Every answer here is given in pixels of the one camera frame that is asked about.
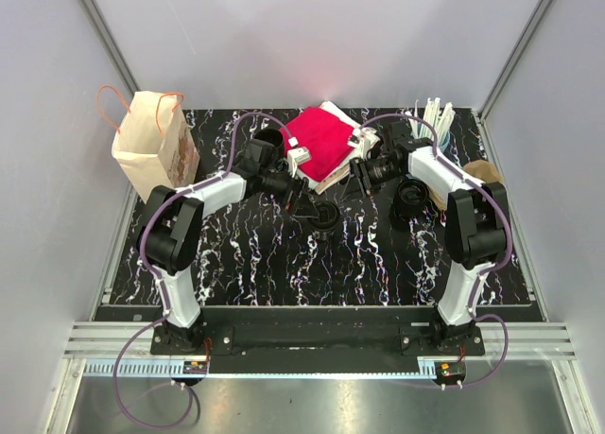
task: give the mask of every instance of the cable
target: cable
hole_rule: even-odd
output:
[[[439,163],[441,163],[443,166],[445,166],[452,174],[454,174],[459,179],[461,179],[463,182],[467,183],[469,186],[474,188],[491,205],[491,207],[494,209],[494,211],[496,212],[496,214],[498,215],[498,217],[500,218],[500,221],[502,221],[502,224],[504,226],[504,235],[506,237],[506,243],[507,243],[507,245],[506,245],[507,248],[506,248],[506,252],[504,254],[504,258],[499,263],[496,263],[493,267],[484,269],[477,274],[475,282],[473,283],[473,288],[471,289],[471,296],[469,297],[468,306],[467,306],[468,310],[469,310],[469,314],[475,322],[481,322],[486,319],[494,319],[494,320],[498,321],[500,323],[500,325],[502,325],[502,332],[504,334],[504,347],[502,349],[502,356],[500,357],[500,360],[498,360],[498,363],[496,364],[496,366],[489,373],[487,373],[485,376],[481,377],[480,379],[476,380],[475,382],[470,382],[470,383],[464,385],[464,387],[474,387],[474,386],[482,384],[483,382],[488,380],[501,368],[502,364],[504,363],[504,360],[506,359],[507,353],[509,351],[509,331],[507,329],[507,325],[502,320],[502,318],[500,318],[499,316],[497,316],[495,314],[485,314],[485,315],[477,318],[475,316],[475,312],[473,310],[475,295],[481,284],[481,277],[484,274],[489,273],[490,271],[502,269],[510,261],[510,257],[512,255],[512,233],[510,231],[509,220],[507,219],[507,216],[504,214],[504,211],[502,210],[502,208],[492,198],[492,196],[490,196],[488,194],[487,191],[485,191],[477,183],[475,183],[469,179],[466,179],[464,176],[464,173],[459,168],[457,168],[454,164],[452,164],[448,159],[441,157],[441,155],[438,152],[437,132],[435,131],[433,126],[431,124],[429,124],[428,122],[426,122],[425,120],[421,119],[420,117],[416,117],[414,115],[405,115],[405,114],[400,114],[400,113],[386,113],[386,114],[377,115],[376,117],[373,117],[372,119],[368,119],[366,122],[364,122],[360,126],[360,128],[363,129],[364,127],[368,127],[368,125],[370,125],[372,122],[375,122],[377,120],[384,119],[387,117],[397,117],[397,118],[404,118],[404,119],[408,119],[408,120],[411,119],[411,120],[415,120],[415,121],[420,122],[421,124],[427,126],[428,129],[433,134],[432,148],[433,148],[433,155],[435,156],[435,159]]]
[[[175,195],[173,195],[172,197],[170,197],[168,200],[166,200],[159,208],[158,210],[155,211],[155,213],[153,214],[153,216],[151,217],[151,219],[149,220],[149,223],[147,224],[145,230],[143,231],[143,236],[141,237],[141,248],[140,248],[140,255],[141,255],[141,259],[143,261],[143,264],[145,265],[145,267],[155,276],[155,280],[156,280],[156,284],[159,287],[159,290],[162,292],[162,296],[164,299],[164,315],[159,318],[158,320],[152,322],[151,324],[147,325],[146,327],[142,328],[141,330],[139,330],[137,333],[135,333],[132,338],[130,338],[126,344],[124,345],[124,347],[122,348],[122,350],[120,351],[120,353],[117,356],[117,359],[115,360],[115,364],[113,365],[113,374],[112,374],[112,381],[113,381],[113,393],[115,394],[115,400],[117,402],[117,405],[120,407],[120,410],[122,411],[122,413],[124,413],[124,415],[126,415],[126,417],[131,420],[132,422],[136,423],[139,426],[142,427],[146,427],[149,429],[155,429],[155,430],[168,430],[168,429],[172,429],[174,427],[179,426],[184,420],[185,418],[187,418],[187,416],[189,415],[189,412],[191,411],[191,407],[193,406],[193,401],[194,401],[194,392],[189,388],[189,387],[185,387],[187,389],[187,392],[189,394],[189,404],[187,406],[186,411],[184,412],[184,414],[181,416],[181,418],[179,420],[177,420],[176,422],[170,424],[170,425],[151,425],[149,423],[146,423],[142,420],[139,420],[138,418],[136,418],[134,415],[132,415],[128,408],[124,405],[124,403],[122,402],[122,398],[120,397],[120,392],[117,386],[117,369],[118,366],[120,364],[120,361],[122,360],[122,357],[124,356],[124,353],[128,350],[128,348],[132,345],[132,343],[139,337],[141,336],[144,332],[146,332],[146,330],[150,329],[150,328],[154,328],[156,325],[161,324],[162,322],[166,321],[168,319],[168,316],[170,315],[170,311],[172,309],[172,304],[170,302],[170,297],[168,296],[168,291],[165,287],[165,283],[164,280],[162,278],[162,274],[155,268],[153,268],[153,266],[151,266],[151,264],[149,263],[149,260],[147,259],[147,255],[145,253],[145,248],[147,245],[147,239],[149,238],[149,233],[151,232],[151,230],[153,229],[153,226],[155,225],[155,222],[158,220],[158,218],[165,212],[165,210],[177,199],[182,198],[185,195],[191,194],[191,193],[195,193],[196,191],[200,190],[201,188],[211,185],[212,183],[216,183],[219,182],[221,180],[223,180],[225,177],[227,177],[227,175],[231,172],[231,169],[233,167],[233,159],[235,157],[235,136],[237,134],[237,129],[239,128],[239,125],[241,124],[242,120],[244,120],[247,117],[250,116],[262,116],[262,117],[266,117],[269,120],[273,120],[274,122],[276,122],[282,129],[285,130],[286,134],[291,138],[292,137],[292,133],[290,132],[289,128],[282,123],[279,119],[273,117],[270,114],[266,114],[266,113],[259,113],[259,112],[249,112],[249,113],[244,113],[242,115],[239,116],[239,118],[235,121],[235,124],[233,125],[233,131],[231,134],[231,153],[229,155],[229,162],[227,163],[227,167],[225,169],[224,172],[222,172],[221,174],[214,176],[211,179],[207,179],[205,181],[196,183],[194,185],[192,185],[191,187],[182,190],[178,193],[176,193]],[[206,366],[207,366],[207,362],[210,359],[209,353],[208,353],[208,345],[204,342],[204,345],[206,346]]]

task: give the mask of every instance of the red napkin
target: red napkin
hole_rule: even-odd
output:
[[[322,108],[307,108],[296,119],[288,122],[287,127],[299,141],[299,147],[309,149],[311,160],[299,168],[316,182],[323,181],[353,150],[347,144],[353,127]],[[285,130],[282,129],[281,132],[284,135],[285,151],[288,152],[292,147],[287,142]]]

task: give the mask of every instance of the black container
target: black container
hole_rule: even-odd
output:
[[[254,139],[265,141],[278,149],[280,158],[284,157],[284,136],[276,129],[262,129],[254,134]]]
[[[417,217],[428,203],[428,188],[417,179],[404,179],[393,197],[393,214],[404,221]]]
[[[330,201],[321,201],[315,204],[320,216],[309,218],[309,224],[313,228],[313,236],[318,241],[329,240],[334,235],[334,230],[340,220],[338,206]]]

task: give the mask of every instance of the floor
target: floor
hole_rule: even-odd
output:
[[[489,370],[474,362],[469,379]],[[119,409],[112,380],[84,377],[69,433],[143,433]],[[141,395],[162,379],[122,378],[133,415],[165,425],[177,420],[187,397],[174,388]],[[507,362],[473,389],[441,392],[409,381],[211,379],[197,384],[192,413],[174,433],[571,433],[547,362]]]
[[[264,110],[287,122],[300,110]],[[345,109],[357,121],[388,109]],[[201,173],[225,165],[229,136],[242,111],[187,111],[199,146]],[[252,119],[238,137],[238,148],[255,130]],[[457,109],[450,145],[444,152],[459,165],[487,159],[475,118]],[[372,199],[340,204],[341,225],[328,244],[317,242],[308,224],[285,215],[266,196],[255,196],[208,217],[193,264],[202,305],[418,305],[438,301],[450,259],[443,250],[445,217],[429,205],[403,227],[388,220],[397,181]],[[340,185],[327,199],[339,199]],[[130,233],[115,277],[110,304],[159,304],[150,274],[134,249],[133,231],[143,203],[133,212]],[[481,304],[529,304],[526,282],[514,255],[491,274]]]

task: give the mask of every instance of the shiny gray floor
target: shiny gray floor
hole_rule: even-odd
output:
[[[471,378],[489,368],[469,364]],[[125,402],[158,379],[123,378]],[[194,410],[174,433],[571,433],[552,370],[544,362],[509,362],[486,384],[464,391],[430,391],[378,380],[207,379],[195,386]],[[178,419],[186,395],[157,391],[131,408],[155,424]],[[84,377],[70,433],[138,433],[116,415],[112,382]]]

